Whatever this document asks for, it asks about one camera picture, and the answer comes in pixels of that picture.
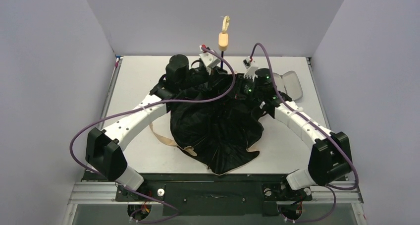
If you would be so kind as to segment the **beige umbrella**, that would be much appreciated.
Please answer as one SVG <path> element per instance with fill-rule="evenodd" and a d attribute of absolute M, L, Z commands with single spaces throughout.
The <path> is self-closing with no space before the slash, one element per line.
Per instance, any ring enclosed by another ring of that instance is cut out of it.
<path fill-rule="evenodd" d="M 237 73 L 215 67 L 206 83 L 181 90 L 169 106 L 172 144 L 223 175 L 258 157 L 250 148 L 263 126 L 245 99 L 234 99 Z"/>

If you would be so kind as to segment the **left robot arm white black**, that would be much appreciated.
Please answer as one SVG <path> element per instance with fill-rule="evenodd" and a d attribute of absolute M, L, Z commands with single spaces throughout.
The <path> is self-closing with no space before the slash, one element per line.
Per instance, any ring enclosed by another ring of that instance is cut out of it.
<path fill-rule="evenodd" d="M 85 153 L 88 164 L 106 179 L 138 190 L 145 180 L 129 166 L 123 152 L 149 124 L 169 112 L 170 104 L 177 101 L 181 90 L 208 82 L 220 61 L 201 54 L 199 62 L 198 67 L 191 68 L 185 55 L 172 56 L 165 74 L 134 109 L 117 115 L 118 120 L 104 129 L 91 129 Z"/>

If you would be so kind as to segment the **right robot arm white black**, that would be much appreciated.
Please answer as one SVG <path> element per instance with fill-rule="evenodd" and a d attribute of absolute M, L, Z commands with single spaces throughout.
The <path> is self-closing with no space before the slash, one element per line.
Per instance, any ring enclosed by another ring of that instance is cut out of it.
<path fill-rule="evenodd" d="M 250 104 L 252 116 L 260 119 L 267 113 L 288 127 L 309 148 L 308 165 L 286 176 L 286 185 L 290 189 L 326 186 L 355 171 L 348 136 L 323 127 L 287 94 L 278 91 L 268 68 L 237 74 L 234 95 Z"/>

